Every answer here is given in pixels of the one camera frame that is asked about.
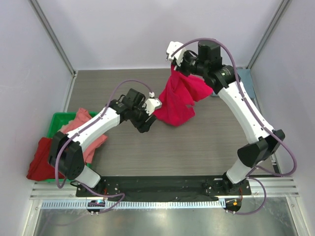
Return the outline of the hot pink t shirt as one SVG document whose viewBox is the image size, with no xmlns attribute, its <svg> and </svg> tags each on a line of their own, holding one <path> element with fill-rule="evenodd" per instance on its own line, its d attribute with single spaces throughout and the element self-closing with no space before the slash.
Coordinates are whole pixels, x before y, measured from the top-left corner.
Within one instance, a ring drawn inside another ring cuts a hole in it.
<svg viewBox="0 0 315 236">
<path fill-rule="evenodd" d="M 203 100 L 213 93 L 213 89 L 193 75 L 185 76 L 171 66 L 170 76 L 159 100 L 161 108 L 154 115 L 169 125 L 180 126 L 195 116 L 195 102 Z"/>
</svg>

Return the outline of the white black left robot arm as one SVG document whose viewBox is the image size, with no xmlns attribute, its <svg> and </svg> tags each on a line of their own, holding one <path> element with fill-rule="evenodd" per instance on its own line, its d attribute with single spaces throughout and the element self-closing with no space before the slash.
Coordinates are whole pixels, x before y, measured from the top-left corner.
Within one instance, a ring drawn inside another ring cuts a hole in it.
<svg viewBox="0 0 315 236">
<path fill-rule="evenodd" d="M 57 175 L 82 183 L 93 196 L 100 196 L 104 184 L 101 176 L 85 164 L 84 151 L 101 135 L 124 121 L 129 120 L 140 133 L 148 132 L 156 120 L 154 111 L 161 106 L 153 92 L 146 98 L 131 88 L 126 95 L 108 102 L 96 116 L 78 128 L 65 134 L 57 132 L 52 138 L 48 163 Z"/>
</svg>

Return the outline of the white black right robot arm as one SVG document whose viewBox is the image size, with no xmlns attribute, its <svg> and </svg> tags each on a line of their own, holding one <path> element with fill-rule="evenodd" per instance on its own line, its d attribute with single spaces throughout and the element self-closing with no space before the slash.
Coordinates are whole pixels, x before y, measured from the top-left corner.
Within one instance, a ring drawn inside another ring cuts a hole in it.
<svg viewBox="0 0 315 236">
<path fill-rule="evenodd" d="M 282 130 L 275 130 L 264 119 L 246 93 L 236 69 L 223 64 L 219 44 L 200 40 L 195 53 L 180 42 L 172 42 L 167 52 L 175 70 L 185 76 L 197 75 L 204 79 L 230 108 L 244 131 L 248 144 L 238 149 L 237 161 L 222 175 L 223 191 L 234 194 L 250 172 L 278 149 L 285 134 Z"/>
</svg>

